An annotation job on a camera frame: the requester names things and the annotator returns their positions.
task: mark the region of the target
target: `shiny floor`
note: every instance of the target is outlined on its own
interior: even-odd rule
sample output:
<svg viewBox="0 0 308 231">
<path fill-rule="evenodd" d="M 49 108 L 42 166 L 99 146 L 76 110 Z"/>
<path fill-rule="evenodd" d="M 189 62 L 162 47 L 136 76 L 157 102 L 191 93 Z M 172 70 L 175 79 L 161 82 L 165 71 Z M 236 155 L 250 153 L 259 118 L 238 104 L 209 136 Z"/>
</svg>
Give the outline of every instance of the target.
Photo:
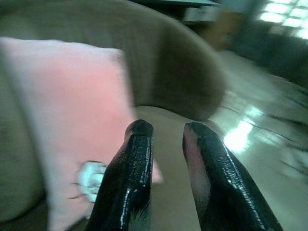
<svg viewBox="0 0 308 231">
<path fill-rule="evenodd" d="M 308 91 L 220 53 L 227 96 L 210 118 L 285 231 L 308 230 Z"/>
</svg>

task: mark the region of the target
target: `beige sofa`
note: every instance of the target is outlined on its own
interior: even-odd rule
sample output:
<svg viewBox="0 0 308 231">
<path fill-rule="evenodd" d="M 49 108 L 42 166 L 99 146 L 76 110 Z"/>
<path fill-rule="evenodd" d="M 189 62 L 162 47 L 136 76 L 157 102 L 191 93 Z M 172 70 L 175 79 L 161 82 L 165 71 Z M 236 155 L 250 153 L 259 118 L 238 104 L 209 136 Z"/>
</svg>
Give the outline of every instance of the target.
<svg viewBox="0 0 308 231">
<path fill-rule="evenodd" d="M 124 51 L 137 115 L 154 126 L 154 156 L 165 179 L 152 188 L 152 229 L 200 230 L 182 135 L 186 122 L 206 121 L 223 98 L 214 51 L 181 23 L 126 0 L 0 1 L 0 12 L 0 36 Z M 0 231 L 47 230 L 35 138 L 2 56 L 0 109 Z"/>
</svg>

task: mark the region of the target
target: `window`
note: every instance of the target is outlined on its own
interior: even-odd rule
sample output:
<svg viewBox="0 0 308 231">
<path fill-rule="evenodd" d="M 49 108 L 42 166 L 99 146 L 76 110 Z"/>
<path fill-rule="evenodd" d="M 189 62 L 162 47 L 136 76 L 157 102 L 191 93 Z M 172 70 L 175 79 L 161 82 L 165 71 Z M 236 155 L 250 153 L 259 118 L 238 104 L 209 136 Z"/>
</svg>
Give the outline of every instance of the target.
<svg viewBox="0 0 308 231">
<path fill-rule="evenodd" d="M 294 28 L 294 35 L 308 39 L 308 0 L 269 0 L 259 20 Z"/>
</svg>

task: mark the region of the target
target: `tiled floor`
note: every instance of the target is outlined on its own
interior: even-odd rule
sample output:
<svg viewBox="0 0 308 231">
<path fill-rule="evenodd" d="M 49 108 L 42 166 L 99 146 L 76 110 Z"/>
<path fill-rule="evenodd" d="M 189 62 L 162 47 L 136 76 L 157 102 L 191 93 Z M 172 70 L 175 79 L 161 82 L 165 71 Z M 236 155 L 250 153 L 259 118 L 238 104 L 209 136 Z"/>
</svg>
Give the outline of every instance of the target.
<svg viewBox="0 0 308 231">
<path fill-rule="evenodd" d="M 308 94 L 230 51 L 221 129 L 285 231 L 308 230 Z"/>
</svg>

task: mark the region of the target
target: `pink cushion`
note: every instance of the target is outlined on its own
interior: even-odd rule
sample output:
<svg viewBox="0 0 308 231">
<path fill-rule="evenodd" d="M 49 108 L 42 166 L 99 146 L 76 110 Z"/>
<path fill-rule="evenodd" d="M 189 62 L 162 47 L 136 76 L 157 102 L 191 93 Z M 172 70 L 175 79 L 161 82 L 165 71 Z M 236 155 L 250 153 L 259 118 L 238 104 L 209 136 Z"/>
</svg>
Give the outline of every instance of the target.
<svg viewBox="0 0 308 231">
<path fill-rule="evenodd" d="M 35 134 L 49 229 L 65 230 L 91 212 L 105 168 L 135 120 L 123 54 L 57 40 L 0 43 Z M 154 168 L 153 181 L 160 180 Z"/>
</svg>

